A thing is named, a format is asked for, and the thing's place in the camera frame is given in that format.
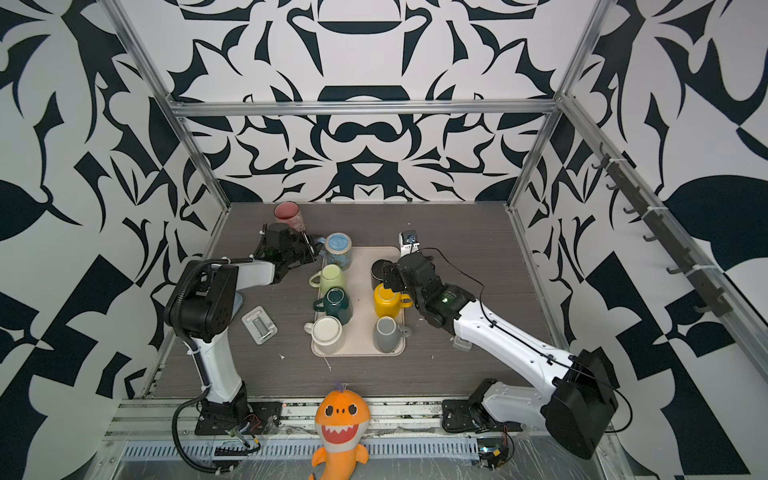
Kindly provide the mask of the blue butterfly mug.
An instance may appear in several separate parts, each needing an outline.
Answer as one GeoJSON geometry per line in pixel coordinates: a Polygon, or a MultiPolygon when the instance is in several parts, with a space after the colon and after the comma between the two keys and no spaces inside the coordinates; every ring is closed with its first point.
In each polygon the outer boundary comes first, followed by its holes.
{"type": "Polygon", "coordinates": [[[322,256],[326,265],[336,265],[346,271],[352,263],[352,241],[342,232],[334,232],[321,239],[322,256]]]}

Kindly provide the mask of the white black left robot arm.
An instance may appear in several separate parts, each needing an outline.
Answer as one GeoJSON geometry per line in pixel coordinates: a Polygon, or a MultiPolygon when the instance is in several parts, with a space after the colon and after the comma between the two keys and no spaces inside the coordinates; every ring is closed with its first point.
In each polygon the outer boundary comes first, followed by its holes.
{"type": "Polygon", "coordinates": [[[247,389],[234,366],[228,340],[237,292],[279,283],[290,270],[315,262],[323,243],[321,236],[283,223],[265,224],[250,255],[193,260],[185,267],[163,310],[163,320],[194,361],[204,415],[237,422],[249,414],[247,389]]]}

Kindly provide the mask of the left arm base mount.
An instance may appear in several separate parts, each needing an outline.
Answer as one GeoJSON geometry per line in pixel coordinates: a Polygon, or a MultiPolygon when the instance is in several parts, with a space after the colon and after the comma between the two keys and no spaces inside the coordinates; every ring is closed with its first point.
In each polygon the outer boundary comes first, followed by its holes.
{"type": "Polygon", "coordinates": [[[245,404],[217,404],[203,400],[194,433],[198,436],[225,435],[237,429],[243,435],[261,435],[281,423],[283,404],[275,401],[245,404]]]}

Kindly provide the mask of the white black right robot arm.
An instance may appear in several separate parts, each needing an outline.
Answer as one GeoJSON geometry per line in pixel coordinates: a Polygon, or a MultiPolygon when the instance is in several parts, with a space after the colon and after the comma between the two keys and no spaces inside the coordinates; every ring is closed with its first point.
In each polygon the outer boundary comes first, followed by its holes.
{"type": "Polygon", "coordinates": [[[478,389],[495,422],[542,428],[569,453],[593,457],[619,407],[601,358],[586,350],[572,354],[520,330],[468,290],[443,282],[420,251],[385,265],[383,285],[407,294],[430,325],[485,350],[534,388],[528,397],[498,381],[478,389]]]}

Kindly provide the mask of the pink ghost pattern mug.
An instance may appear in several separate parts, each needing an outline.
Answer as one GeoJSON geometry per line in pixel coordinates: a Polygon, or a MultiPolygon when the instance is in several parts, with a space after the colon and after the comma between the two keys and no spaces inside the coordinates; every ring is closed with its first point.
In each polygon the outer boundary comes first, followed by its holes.
{"type": "Polygon", "coordinates": [[[300,206],[293,201],[284,201],[277,204],[273,210],[275,221],[286,224],[297,232],[305,232],[306,225],[300,206]]]}

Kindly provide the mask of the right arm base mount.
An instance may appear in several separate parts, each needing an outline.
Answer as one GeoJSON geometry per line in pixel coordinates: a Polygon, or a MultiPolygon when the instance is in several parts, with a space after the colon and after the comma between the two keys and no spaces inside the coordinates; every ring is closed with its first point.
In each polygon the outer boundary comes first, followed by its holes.
{"type": "Polygon", "coordinates": [[[444,399],[441,408],[441,427],[448,433],[523,431],[520,423],[496,421],[481,404],[466,399],[444,399]]]}

